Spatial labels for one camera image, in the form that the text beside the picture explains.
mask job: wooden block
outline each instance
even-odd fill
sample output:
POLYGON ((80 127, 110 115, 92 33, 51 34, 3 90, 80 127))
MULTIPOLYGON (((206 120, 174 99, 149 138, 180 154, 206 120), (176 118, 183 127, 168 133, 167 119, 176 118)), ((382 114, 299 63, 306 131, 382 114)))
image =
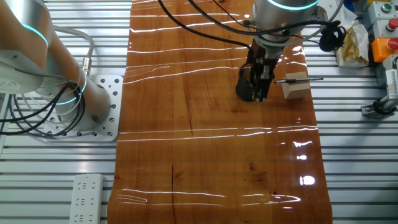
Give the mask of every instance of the wooden block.
MULTIPOLYGON (((286 74, 285 79, 304 79, 308 78, 305 72, 297 72, 297 73, 290 73, 286 74)), ((304 98, 310 91, 311 86, 310 82, 302 82, 302 83, 283 83, 282 89, 284 91, 285 99, 286 100, 293 100, 304 98)))

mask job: control box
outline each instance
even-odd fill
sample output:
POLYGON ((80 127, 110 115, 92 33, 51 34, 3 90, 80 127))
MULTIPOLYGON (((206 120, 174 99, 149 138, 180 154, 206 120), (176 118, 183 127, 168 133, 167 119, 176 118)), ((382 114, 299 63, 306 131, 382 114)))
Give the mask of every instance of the control box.
POLYGON ((387 38, 398 38, 398 19, 393 18, 390 20, 387 19, 378 19, 376 23, 373 25, 373 33, 374 38, 379 37, 387 37, 387 38))
POLYGON ((378 19, 396 18, 397 13, 391 2, 374 1, 366 10, 363 20, 367 30, 371 29, 378 19))

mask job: glossy wooden surface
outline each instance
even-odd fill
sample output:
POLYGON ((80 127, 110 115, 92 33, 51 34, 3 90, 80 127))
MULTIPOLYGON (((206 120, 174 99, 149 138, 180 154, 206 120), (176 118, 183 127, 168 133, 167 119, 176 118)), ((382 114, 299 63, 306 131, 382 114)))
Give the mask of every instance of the glossy wooden surface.
MULTIPOLYGON (((185 1, 165 4, 196 30, 251 43, 185 1)), ((251 15, 252 1, 223 5, 251 15)), ((265 103, 241 101, 247 49, 178 28, 156 1, 133 1, 128 50, 108 223, 331 223, 310 95, 285 101, 272 85, 265 103)), ((281 59, 277 78, 307 71, 302 46, 281 59)))

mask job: metal pen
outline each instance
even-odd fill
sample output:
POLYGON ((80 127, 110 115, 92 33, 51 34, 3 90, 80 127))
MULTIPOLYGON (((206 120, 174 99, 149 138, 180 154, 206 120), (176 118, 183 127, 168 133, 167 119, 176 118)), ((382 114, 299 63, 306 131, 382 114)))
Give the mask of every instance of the metal pen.
POLYGON ((311 82, 311 81, 321 81, 323 78, 305 78, 305 79, 286 79, 286 80, 275 80, 275 84, 281 83, 300 83, 300 82, 311 82))

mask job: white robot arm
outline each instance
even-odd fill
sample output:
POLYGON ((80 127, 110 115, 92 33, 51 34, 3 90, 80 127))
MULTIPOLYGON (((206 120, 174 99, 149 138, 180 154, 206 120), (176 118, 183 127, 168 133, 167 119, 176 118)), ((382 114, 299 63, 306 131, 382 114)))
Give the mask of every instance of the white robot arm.
POLYGON ((73 82, 81 93, 76 96, 73 90, 67 90, 57 99, 55 111, 59 120, 70 121, 82 95, 85 112, 74 130, 91 130, 109 114, 109 94, 88 78, 91 59, 85 58, 80 67, 54 27, 41 0, 0 0, 0 92, 36 91, 52 102, 68 82, 73 82))

